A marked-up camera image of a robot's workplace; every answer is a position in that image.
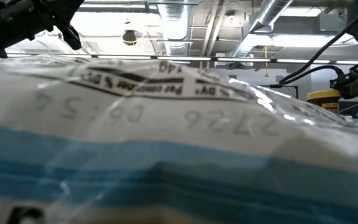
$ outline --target blue stripe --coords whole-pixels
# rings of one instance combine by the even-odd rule
[[[0,161],[0,195],[71,203],[103,195],[94,203],[117,207],[165,203],[219,222],[358,223],[358,209],[332,203],[342,197],[338,200],[358,207],[355,173],[173,142],[96,144],[0,128],[0,155],[15,152],[41,162],[39,154],[49,160],[59,154],[50,146],[64,146],[58,149],[67,152],[66,159],[70,154],[84,158],[94,151],[116,156],[120,162],[97,160],[108,162],[110,168],[88,170],[84,161],[89,160],[80,159],[77,165],[70,161],[76,170],[48,166],[48,161],[43,165]],[[68,196],[63,196],[61,182],[69,186]],[[318,194],[331,203],[307,199]]]

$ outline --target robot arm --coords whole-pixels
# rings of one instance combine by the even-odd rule
[[[80,37],[70,21],[83,1],[13,0],[6,5],[0,2],[0,57],[7,57],[6,47],[24,39],[33,40],[35,34],[45,29],[51,32],[54,26],[72,49],[80,49]]]

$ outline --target wall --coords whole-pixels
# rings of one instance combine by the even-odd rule
[[[276,76],[288,75],[287,70],[285,70],[285,69],[268,69],[269,77],[265,77],[266,70],[264,70],[264,69],[261,69],[258,71],[243,70],[243,69],[228,71],[226,69],[210,68],[208,71],[217,73],[221,77],[228,77],[229,75],[237,75],[238,80],[256,84],[256,85],[278,84],[276,82]],[[307,94],[311,91],[311,77],[307,76],[307,77],[301,78],[300,80],[292,83],[291,85],[298,86],[299,99],[306,100]],[[282,90],[274,89],[274,90],[291,95],[290,93],[285,92],[286,89],[282,89]]]
[[[315,68],[318,67],[319,65],[312,65],[311,68]],[[339,67],[344,73],[349,72],[349,68],[351,68],[351,65],[340,65],[337,66]],[[313,72],[311,74],[311,90],[312,91],[320,91],[320,90],[330,90],[331,88],[329,87],[329,81],[332,79],[337,78],[336,73],[334,72],[334,70],[328,70],[328,69],[324,69],[324,70],[320,70],[317,72]],[[353,98],[351,100],[343,100],[341,99],[341,101],[358,101],[358,97],[357,98]]]

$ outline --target ceiling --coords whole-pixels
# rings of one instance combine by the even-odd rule
[[[213,46],[212,55],[225,53],[228,55],[236,49],[242,40],[241,27],[246,15],[259,10],[261,0],[232,0],[227,5],[227,11],[233,11],[232,16],[225,16],[219,30],[218,39]],[[295,0],[282,16],[313,17],[326,8],[331,8],[331,14],[343,11],[340,3],[344,1],[325,0]],[[213,0],[202,0],[191,10],[190,41],[191,55],[201,56],[201,48],[206,35],[208,14]],[[83,48],[72,50],[61,38],[59,31],[39,33],[35,40],[25,40],[12,47],[8,53],[32,54],[111,54],[111,55],[164,55],[164,39],[161,28],[161,18],[158,14],[127,13],[127,12],[77,12],[72,25],[79,32]],[[126,29],[137,31],[138,42],[135,46],[126,46],[122,34]],[[358,45],[347,44],[345,47],[331,47],[321,56],[331,60],[358,60]],[[256,46],[252,49],[253,57],[296,58],[308,59],[317,47],[281,47]]]

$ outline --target ceiling duct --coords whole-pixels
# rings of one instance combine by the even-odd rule
[[[232,57],[244,58],[252,50],[253,46],[247,43],[247,36],[250,33],[269,33],[273,31],[274,22],[280,17],[293,0],[264,0],[260,11],[247,16],[242,28],[244,39],[238,48],[233,51]]]
[[[92,2],[83,4],[77,12],[114,12],[114,13],[146,13],[158,14],[156,6],[144,4],[94,4]]]
[[[159,4],[167,55],[188,55],[191,6]]]

